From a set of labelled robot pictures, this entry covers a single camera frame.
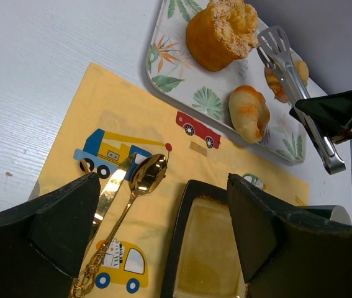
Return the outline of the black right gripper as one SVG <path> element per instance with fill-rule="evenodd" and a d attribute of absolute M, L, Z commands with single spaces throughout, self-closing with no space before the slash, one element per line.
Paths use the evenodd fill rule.
<path fill-rule="evenodd" d="M 352 139 L 352 90 L 301 99 L 297 108 L 311 117 L 336 144 Z"/>

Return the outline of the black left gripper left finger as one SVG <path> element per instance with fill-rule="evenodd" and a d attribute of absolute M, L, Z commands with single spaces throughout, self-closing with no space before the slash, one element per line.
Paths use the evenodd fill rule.
<path fill-rule="evenodd" d="M 0 212 L 0 297 L 68 297 L 100 190 L 89 173 Z"/>

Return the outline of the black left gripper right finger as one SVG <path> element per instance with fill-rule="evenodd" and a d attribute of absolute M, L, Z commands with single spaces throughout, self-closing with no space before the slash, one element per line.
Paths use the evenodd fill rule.
<path fill-rule="evenodd" d="M 274 197 L 237 174 L 227 199 L 251 297 L 352 297 L 352 225 Z"/>

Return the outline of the silver metal tongs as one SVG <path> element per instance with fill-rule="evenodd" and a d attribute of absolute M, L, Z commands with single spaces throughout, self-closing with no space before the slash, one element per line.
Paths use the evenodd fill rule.
<path fill-rule="evenodd" d="M 297 108 L 297 101 L 310 97 L 291 56 L 288 37 L 278 25 L 268 27 L 258 34 L 257 52 L 265 67 L 269 68 L 280 80 L 298 120 L 304 126 L 324 168 L 328 174 L 337 174 L 346 169 L 329 136 L 323 133 L 314 120 Z"/>

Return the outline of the large sugared round bread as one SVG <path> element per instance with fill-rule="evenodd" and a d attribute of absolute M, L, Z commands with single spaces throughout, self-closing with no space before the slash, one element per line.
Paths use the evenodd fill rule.
<path fill-rule="evenodd" d="M 186 28 L 186 46 L 201 67 L 217 72 L 258 46 L 258 13 L 244 1 L 210 1 Z"/>

